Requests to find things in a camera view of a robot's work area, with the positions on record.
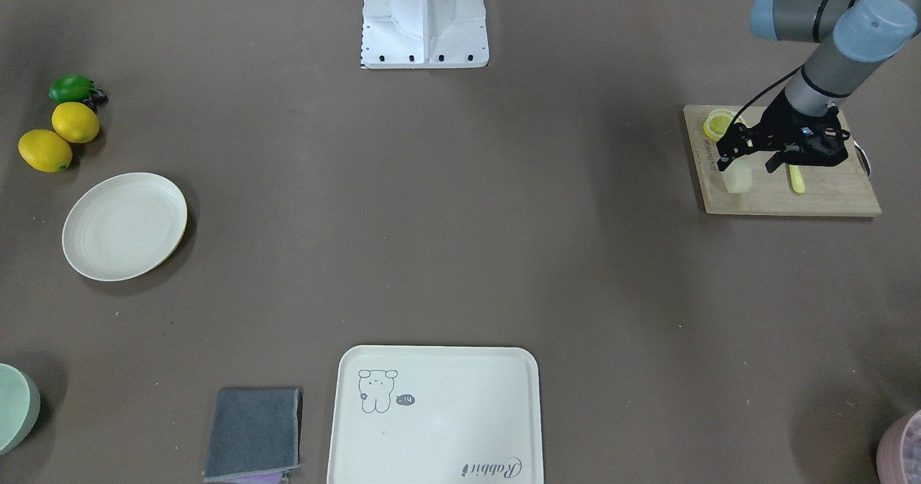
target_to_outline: mint green bowl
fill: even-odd
[[[0,455],[29,435],[39,416],[39,404],[39,389],[32,379],[0,363]]]

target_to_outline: folded cloth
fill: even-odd
[[[299,389],[223,389],[214,400],[205,482],[280,482],[297,467]]]

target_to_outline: cartoon bear drawing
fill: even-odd
[[[359,370],[358,391],[361,392],[362,411],[371,414],[391,408],[391,393],[394,392],[397,375],[395,370]]]

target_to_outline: white plate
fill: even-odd
[[[516,347],[352,347],[327,483],[541,484],[539,387]]]
[[[175,183],[125,173],[87,191],[63,222],[71,267],[92,280],[127,280],[161,264],[185,232],[188,209]]]

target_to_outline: white tray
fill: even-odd
[[[539,389],[517,347],[352,347],[327,482],[542,484]]]

